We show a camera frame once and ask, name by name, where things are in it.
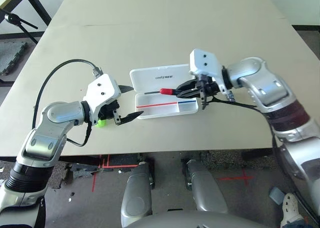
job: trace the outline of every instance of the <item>red floor marking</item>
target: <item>red floor marking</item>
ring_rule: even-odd
[[[246,172],[245,172],[245,169],[244,168],[242,168],[242,174],[243,174],[243,180],[244,180],[244,185],[245,186],[248,186],[248,181],[247,181],[247,179],[246,179]]]
[[[221,178],[217,178],[217,180],[239,180],[239,179],[243,179],[244,180],[244,184],[245,186],[247,186],[248,183],[248,179],[253,179],[253,176],[247,176],[245,169],[242,168],[242,173],[243,176],[236,176],[236,177],[221,177]]]
[[[239,179],[253,179],[253,176],[239,176],[239,177],[223,177],[223,178],[218,178],[218,180],[239,180]]]
[[[103,159],[102,161],[102,168],[134,168],[138,166],[137,164],[109,165],[109,161],[110,161],[110,155],[108,154],[106,165],[105,165],[105,159]]]
[[[94,192],[94,191],[95,191],[96,175],[97,175],[97,172],[94,173],[94,175],[93,175],[93,182],[92,182],[92,190],[91,190],[91,192]]]

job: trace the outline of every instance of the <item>open case lid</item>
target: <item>open case lid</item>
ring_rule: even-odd
[[[130,71],[133,88],[138,93],[159,91],[161,88],[175,89],[183,82],[193,79],[189,64],[160,66]]]

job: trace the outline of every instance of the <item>green object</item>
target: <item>green object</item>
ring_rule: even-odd
[[[98,124],[96,125],[96,127],[104,127],[107,125],[107,121],[106,120],[98,120]]]

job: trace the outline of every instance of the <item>white table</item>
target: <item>white table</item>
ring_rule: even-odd
[[[64,0],[0,107],[0,156],[15,156],[32,124],[33,106],[48,73],[73,58],[94,62],[122,85],[136,68],[189,62],[200,48],[224,65],[248,56],[291,86],[319,121],[319,60],[270,0]],[[44,90],[40,109],[55,101],[82,100],[93,80],[90,67],[71,64]],[[234,91],[251,103],[246,90]],[[133,91],[119,98],[121,115],[134,111]],[[82,142],[86,126],[69,138]],[[271,146],[264,118],[251,110],[211,104],[193,115],[113,121],[92,129],[85,147],[67,144],[63,155],[146,151],[246,149]]]

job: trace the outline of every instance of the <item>red stripe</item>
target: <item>red stripe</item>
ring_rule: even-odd
[[[218,180],[239,180],[239,179],[253,179],[253,176],[239,176],[239,177],[223,177],[218,178]]]
[[[95,191],[95,185],[96,185],[96,173],[94,173],[93,175],[93,182],[92,182],[92,189],[91,189],[91,192],[94,192]]]
[[[161,106],[161,105],[168,105],[168,104],[177,104],[178,102],[171,102],[171,103],[163,103],[163,104],[148,104],[148,105],[140,105],[137,108],[146,108],[146,107],[154,107],[154,106]]]
[[[105,165],[105,160],[103,160],[102,168],[134,168],[138,166],[137,164],[109,165],[109,162],[110,162],[110,155],[108,154],[106,165]]]
[[[125,165],[107,165],[103,168],[134,168],[137,167],[137,164],[125,164]]]
[[[246,172],[245,172],[245,169],[244,168],[242,168],[242,174],[243,174],[243,177],[244,178],[246,178],[247,176],[246,176]],[[247,181],[247,179],[243,179],[244,180],[244,185],[245,186],[248,186],[248,181]]]

